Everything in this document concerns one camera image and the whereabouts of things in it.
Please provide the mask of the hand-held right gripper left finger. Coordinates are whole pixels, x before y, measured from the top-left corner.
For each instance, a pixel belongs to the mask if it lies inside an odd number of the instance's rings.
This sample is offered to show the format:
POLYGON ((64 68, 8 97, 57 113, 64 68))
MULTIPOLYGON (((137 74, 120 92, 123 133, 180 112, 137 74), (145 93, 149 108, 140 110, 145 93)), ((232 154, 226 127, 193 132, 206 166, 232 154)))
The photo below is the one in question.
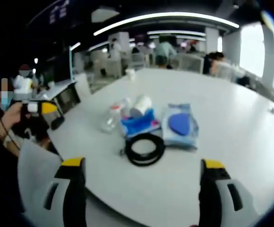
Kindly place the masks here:
POLYGON ((85 158, 33 169, 31 220, 35 227, 86 227, 85 158))

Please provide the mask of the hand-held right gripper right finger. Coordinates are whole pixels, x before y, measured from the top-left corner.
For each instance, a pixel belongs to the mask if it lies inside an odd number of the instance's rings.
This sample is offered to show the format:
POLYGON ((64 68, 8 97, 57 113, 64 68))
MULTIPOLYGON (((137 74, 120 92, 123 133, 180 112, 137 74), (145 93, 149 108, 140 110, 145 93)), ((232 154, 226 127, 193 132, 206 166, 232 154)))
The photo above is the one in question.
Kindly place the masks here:
POLYGON ((201 160, 199 227, 252 227, 256 221, 251 193, 228 174, 225 166, 201 160))

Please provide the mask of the person's left hand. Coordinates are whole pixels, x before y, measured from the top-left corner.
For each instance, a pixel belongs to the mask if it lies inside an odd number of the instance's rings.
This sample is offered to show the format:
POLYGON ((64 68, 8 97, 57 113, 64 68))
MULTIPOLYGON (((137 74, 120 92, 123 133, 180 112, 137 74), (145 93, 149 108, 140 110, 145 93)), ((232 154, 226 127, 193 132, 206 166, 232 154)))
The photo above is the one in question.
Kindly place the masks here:
POLYGON ((1 121, 4 127, 9 130, 13 125, 20 122, 21 120, 21 109, 22 103, 16 102, 9 107, 9 109, 4 113, 1 121))

